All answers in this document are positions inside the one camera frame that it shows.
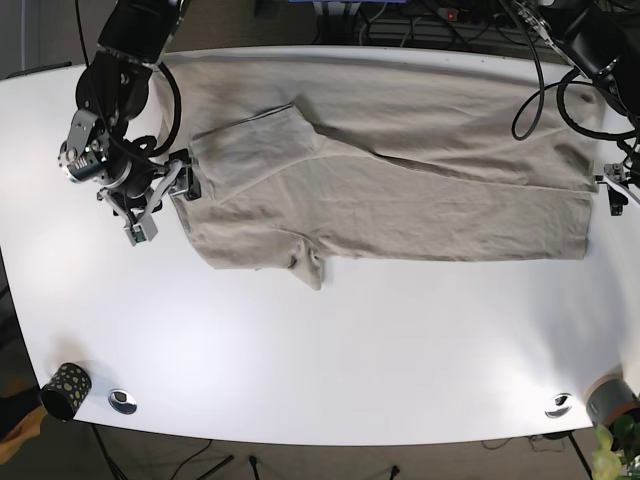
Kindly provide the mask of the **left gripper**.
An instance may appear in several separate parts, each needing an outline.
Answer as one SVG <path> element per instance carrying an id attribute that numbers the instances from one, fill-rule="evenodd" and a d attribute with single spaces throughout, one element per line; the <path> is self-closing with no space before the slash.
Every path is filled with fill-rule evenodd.
<path id="1" fill-rule="evenodd" d="M 605 164 L 596 183 L 606 187 L 611 216 L 621 216 L 627 206 L 639 208 L 639 170 L 632 158 Z"/>

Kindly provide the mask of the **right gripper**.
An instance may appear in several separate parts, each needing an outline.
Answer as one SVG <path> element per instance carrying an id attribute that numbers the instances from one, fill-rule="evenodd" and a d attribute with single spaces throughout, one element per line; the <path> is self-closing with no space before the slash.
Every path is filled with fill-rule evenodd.
<path id="1" fill-rule="evenodd" d="M 153 214 L 160 211 L 165 196 L 183 197 L 186 201 L 201 198 L 201 184 L 193 170 L 188 150 L 169 155 L 162 173 L 160 168 L 144 167 L 134 172 L 125 169 L 120 184 L 105 185 L 98 192 L 98 200 L 106 202 L 115 216 L 124 221 L 124 232 L 132 246 L 150 242 L 158 233 Z"/>

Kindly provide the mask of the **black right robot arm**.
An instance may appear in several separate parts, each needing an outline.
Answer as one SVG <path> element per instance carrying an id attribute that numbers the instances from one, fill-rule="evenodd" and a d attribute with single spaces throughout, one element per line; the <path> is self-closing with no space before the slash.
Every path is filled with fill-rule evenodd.
<path id="1" fill-rule="evenodd" d="M 152 218 L 165 196 L 188 201 L 201 196 L 188 150 L 171 151 L 182 119 L 182 97 L 161 60 L 181 25 L 186 1 L 119 1 L 86 57 L 76 86 L 77 111 L 58 165 L 74 183 L 100 184 L 97 193 L 123 219 L 132 245 L 151 241 L 158 229 Z M 164 141 L 154 136 L 126 139 L 129 123 L 149 98 L 154 72 L 167 80 L 173 95 L 172 125 Z"/>

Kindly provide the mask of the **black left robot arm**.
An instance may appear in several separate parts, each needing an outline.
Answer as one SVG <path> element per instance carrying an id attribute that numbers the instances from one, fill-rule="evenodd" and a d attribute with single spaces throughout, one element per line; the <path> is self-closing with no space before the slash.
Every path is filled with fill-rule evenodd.
<path id="1" fill-rule="evenodd" d="M 639 187 L 639 49 L 594 1 L 513 1 L 512 11 L 544 42 L 572 65 L 562 80 L 536 94 L 556 90 L 561 118 L 575 132 L 591 139 L 614 142 L 625 153 L 622 161 L 603 166 L 596 182 L 606 186 L 609 211 L 614 217 L 624 207 L 639 205 L 633 190 Z M 569 115 L 565 94 L 581 76 L 591 81 L 610 108 L 625 117 L 631 130 L 606 133 L 589 130 Z"/>

